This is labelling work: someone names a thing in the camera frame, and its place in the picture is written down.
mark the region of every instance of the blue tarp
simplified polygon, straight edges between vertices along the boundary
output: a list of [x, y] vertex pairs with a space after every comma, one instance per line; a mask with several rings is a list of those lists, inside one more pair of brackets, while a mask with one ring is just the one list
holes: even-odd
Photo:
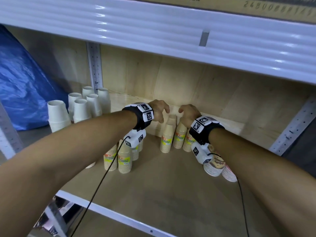
[[14, 128], [29, 130], [48, 124], [47, 102], [67, 93], [48, 77], [29, 52], [0, 25], [0, 100]]

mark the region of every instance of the printed numbers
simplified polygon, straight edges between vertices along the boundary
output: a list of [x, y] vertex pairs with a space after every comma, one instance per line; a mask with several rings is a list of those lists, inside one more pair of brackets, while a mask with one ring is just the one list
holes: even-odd
[[258, 14], [260, 11], [265, 11], [267, 14], [269, 13], [279, 13], [282, 15], [300, 15], [300, 16], [313, 16], [316, 17], [316, 8], [312, 7], [304, 7], [304, 6], [290, 6], [286, 4], [277, 4], [277, 3], [269, 3], [262, 1], [245, 1], [244, 8], [247, 9], [256, 9]]

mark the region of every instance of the wristband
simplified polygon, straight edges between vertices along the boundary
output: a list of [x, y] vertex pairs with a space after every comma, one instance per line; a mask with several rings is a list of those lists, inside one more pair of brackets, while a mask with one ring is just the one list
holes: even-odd
[[193, 121], [189, 133], [200, 145], [204, 145], [210, 143], [209, 134], [214, 128], [225, 129], [219, 121], [209, 116], [201, 116]]
[[122, 111], [132, 111], [137, 116], [137, 124], [133, 130], [143, 130], [150, 125], [151, 121], [154, 119], [154, 111], [150, 105], [137, 102], [125, 106]]

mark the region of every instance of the metal shelf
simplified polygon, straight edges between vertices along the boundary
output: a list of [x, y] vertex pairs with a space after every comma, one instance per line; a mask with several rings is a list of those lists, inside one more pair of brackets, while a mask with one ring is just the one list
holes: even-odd
[[0, 0], [0, 22], [316, 84], [309, 24], [134, 0]]

